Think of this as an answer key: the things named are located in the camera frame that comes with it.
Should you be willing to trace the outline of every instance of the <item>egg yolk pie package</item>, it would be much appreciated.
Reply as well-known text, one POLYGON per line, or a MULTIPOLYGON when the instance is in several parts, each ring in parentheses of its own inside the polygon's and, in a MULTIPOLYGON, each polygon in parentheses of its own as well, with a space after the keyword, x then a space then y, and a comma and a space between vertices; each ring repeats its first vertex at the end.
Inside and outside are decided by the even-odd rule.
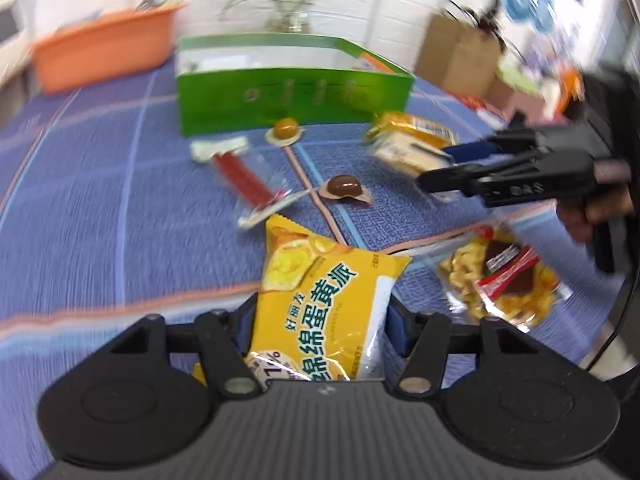
POLYGON ((526 332, 571 291, 536 251, 504 225, 486 225, 426 248, 452 312, 497 316, 526 332))
POLYGON ((382 377, 391 289, 411 258, 347 247, 280 215, 246 357, 255 377, 313 381, 382 377))

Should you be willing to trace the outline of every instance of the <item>plastic wrapper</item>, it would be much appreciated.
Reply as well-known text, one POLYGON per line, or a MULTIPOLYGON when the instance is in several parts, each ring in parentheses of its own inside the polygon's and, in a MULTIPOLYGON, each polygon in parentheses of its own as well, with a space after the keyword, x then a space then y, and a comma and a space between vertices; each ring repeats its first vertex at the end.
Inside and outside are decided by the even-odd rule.
POLYGON ((440 123, 404 112, 384 112, 364 135, 365 142, 373 142, 385 134, 402 132, 434 148, 442 149, 459 142, 453 130, 440 123))
POLYGON ((266 223, 267 257, 246 362, 255 377, 382 377, 391 289, 410 258, 340 245, 289 219, 266 223))
POLYGON ((258 225, 309 191, 293 192, 287 179, 255 150, 215 153, 211 160, 238 194, 234 220, 241 229, 258 225))
POLYGON ((454 313, 497 316, 526 332, 570 291, 556 272, 505 225, 485 225, 436 242, 425 255, 447 289, 454 313))
MULTIPOLYGON (((369 155, 380 160, 392 170, 416 179, 425 171, 440 170, 453 165, 453 158, 428 142, 419 140, 403 131, 391 131, 376 137, 369 155)), ((436 202, 452 202, 461 197, 457 191, 429 193, 436 202)))

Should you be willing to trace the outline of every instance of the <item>metal screw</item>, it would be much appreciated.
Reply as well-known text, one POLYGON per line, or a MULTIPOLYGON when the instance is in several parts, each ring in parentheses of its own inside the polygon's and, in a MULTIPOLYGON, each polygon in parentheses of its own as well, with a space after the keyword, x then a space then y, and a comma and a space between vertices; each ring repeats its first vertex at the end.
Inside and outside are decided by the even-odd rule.
POLYGON ((255 390, 255 383, 249 377, 231 377, 225 381, 225 390, 230 394, 246 395, 255 390))
POLYGON ((318 392, 324 396, 334 394, 337 390, 333 386, 323 386, 318 388, 318 392))
POLYGON ((431 382, 424 377, 405 377, 399 386, 408 394, 425 394, 431 390, 431 382))

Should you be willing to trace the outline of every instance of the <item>red label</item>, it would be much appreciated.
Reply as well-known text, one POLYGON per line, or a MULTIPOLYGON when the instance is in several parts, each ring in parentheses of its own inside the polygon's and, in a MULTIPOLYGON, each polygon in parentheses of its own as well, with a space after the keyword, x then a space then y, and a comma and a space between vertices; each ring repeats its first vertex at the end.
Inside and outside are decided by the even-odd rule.
POLYGON ((494 238, 494 229, 491 226, 483 225, 474 229, 476 234, 481 238, 492 240, 494 238))
POLYGON ((510 263, 495 274, 476 282, 476 287, 492 301, 502 294, 511 281, 523 270, 533 267, 540 261, 540 256, 530 246, 526 245, 510 263))

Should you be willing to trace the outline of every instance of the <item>orange plastic tub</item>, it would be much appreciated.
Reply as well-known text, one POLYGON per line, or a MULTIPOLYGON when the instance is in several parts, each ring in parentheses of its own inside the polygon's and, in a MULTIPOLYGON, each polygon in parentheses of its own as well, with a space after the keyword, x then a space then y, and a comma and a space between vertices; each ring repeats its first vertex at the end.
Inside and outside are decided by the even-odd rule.
POLYGON ((174 49, 175 13, 183 4, 110 12, 33 45, 47 94, 160 66, 174 49))

